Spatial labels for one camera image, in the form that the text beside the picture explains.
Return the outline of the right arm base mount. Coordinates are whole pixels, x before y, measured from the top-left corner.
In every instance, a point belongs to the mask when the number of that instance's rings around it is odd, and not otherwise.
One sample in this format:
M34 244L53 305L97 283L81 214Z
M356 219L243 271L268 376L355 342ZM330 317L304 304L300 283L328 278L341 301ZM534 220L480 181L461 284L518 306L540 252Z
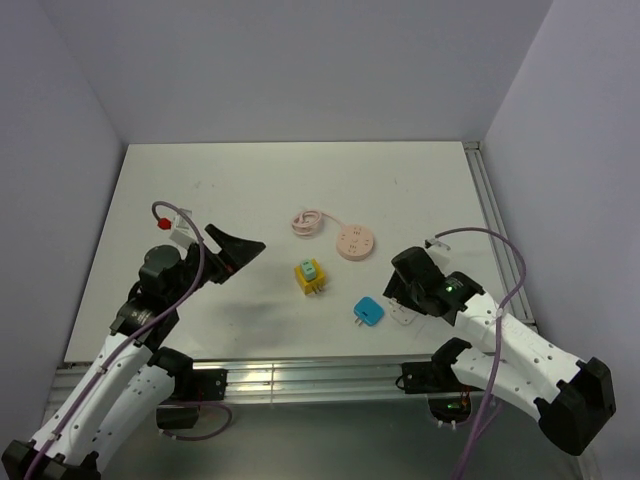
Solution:
M478 388L461 383L451 370L442 371L432 361L405 362L400 368L395 386L406 395L424 395L438 428L455 430L473 421L471 394Z

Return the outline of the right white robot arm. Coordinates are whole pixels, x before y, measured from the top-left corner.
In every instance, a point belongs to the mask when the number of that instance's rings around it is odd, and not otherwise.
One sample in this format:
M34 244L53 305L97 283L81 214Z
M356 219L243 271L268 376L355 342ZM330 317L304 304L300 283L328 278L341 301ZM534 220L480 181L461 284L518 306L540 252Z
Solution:
M556 447L580 456L616 412L612 374L568 353L506 312L461 272L445 275L421 247L396 255L384 296L457 332L428 361L401 366L406 394L484 390L533 418Z

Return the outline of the green plug adapter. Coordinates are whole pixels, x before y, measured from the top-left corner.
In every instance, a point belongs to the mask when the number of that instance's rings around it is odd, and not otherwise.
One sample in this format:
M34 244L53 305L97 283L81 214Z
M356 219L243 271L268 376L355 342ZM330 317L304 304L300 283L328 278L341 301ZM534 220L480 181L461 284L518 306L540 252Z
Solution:
M299 265L302 277L306 282L311 282L317 278L317 269L312 259L306 259Z

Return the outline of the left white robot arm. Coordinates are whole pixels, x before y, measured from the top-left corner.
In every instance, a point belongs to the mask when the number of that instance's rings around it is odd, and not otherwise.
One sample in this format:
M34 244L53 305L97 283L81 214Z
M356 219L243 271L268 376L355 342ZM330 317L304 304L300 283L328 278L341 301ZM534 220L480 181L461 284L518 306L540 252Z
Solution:
M206 283L224 283L266 248L212 224L205 231L219 252L194 241L185 254L171 245L145 254L138 280L83 378L30 440L14 440L3 452L9 478L99 479L152 411L191 394L192 358L163 344L179 320L178 305Z

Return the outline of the yellow cube socket adapter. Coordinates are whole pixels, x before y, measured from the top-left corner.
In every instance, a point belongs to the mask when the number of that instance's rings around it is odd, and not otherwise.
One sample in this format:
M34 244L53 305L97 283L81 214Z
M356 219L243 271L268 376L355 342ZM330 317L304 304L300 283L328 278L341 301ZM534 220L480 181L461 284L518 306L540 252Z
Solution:
M294 274L297 284L305 296L310 294L321 293L327 285L327 275L316 259L310 258L317 269L317 278L311 282L306 282L301 275L299 265L294 268Z

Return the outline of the white plug adapter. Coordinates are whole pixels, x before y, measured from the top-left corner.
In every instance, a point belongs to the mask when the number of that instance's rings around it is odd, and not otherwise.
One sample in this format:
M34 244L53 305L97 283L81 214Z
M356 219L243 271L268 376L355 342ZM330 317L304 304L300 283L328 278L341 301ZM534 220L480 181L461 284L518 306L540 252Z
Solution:
M388 300L389 314L392 319L402 326L410 325L418 316L418 314L399 304L394 299Z

